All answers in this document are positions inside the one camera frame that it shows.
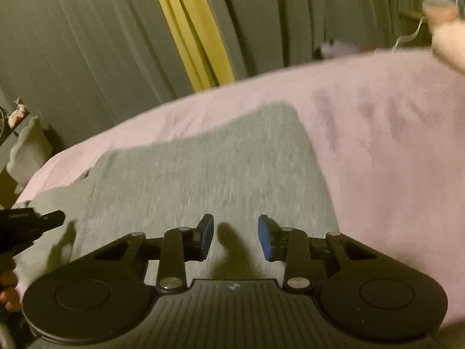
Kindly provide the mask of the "person's left hand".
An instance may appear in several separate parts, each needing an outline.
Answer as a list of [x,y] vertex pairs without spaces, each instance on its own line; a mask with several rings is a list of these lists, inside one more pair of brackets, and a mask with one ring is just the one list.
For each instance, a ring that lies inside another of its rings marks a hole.
[[21,297],[19,296],[17,286],[17,276],[14,273],[16,263],[10,259],[6,270],[1,272],[1,305],[10,313],[21,312]]

